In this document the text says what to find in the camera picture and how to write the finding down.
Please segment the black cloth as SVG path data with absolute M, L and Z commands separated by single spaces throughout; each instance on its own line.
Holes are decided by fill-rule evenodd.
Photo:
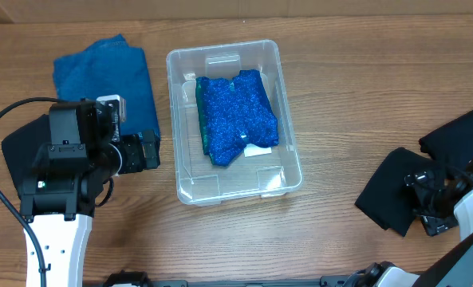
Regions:
M 473 110 L 420 138 L 419 144 L 432 159 L 465 168 L 473 159 Z
M 41 146 L 50 142 L 49 116 L 46 114 L 20 127 L 2 141 L 2 153 L 16 188 L 30 173 Z
M 436 190 L 443 186 L 446 172 L 440 163 L 398 147 L 376 169 L 355 206 L 382 229 L 391 228 L 405 236 L 416 217 L 413 210 L 419 202 L 415 190 L 406 185 L 404 178 L 422 171 L 435 176 Z

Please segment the blue denim cloth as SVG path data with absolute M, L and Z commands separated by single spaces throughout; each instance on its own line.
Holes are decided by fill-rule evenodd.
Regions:
M 121 133 L 126 136 L 154 131 L 160 135 L 145 53 L 130 46 L 122 35 L 101 39 L 82 52 L 59 57 L 53 67 L 59 99 L 121 96 L 127 111 Z

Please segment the blue sequin glitter cloth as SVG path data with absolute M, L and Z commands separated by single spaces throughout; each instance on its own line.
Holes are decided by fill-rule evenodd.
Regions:
M 249 144 L 279 144 L 274 114 L 260 72 L 241 70 L 236 77 L 198 77 L 195 99 L 203 154 L 215 166 L 228 166 Z

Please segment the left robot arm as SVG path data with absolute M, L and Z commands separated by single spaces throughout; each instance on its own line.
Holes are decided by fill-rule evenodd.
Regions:
M 118 95 L 53 104 L 49 140 L 18 187 L 20 213 L 40 246 L 28 248 L 26 284 L 43 255 L 48 286 L 80 286 L 97 197 L 120 174 L 156 169 L 160 138 L 152 130 L 124 136 L 125 101 Z

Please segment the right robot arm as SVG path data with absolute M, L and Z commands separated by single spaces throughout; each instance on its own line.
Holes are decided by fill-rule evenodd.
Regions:
M 428 218 L 453 218 L 459 226 L 460 243 L 420 274 L 383 261 L 356 271 L 346 279 L 345 286 L 473 286 L 473 160 L 463 171 L 453 166 L 447 169 L 453 179 L 439 190 L 432 186 L 435 176 L 430 171 L 407 175 L 404 182 L 415 189 L 419 198 L 421 209 L 416 213 Z

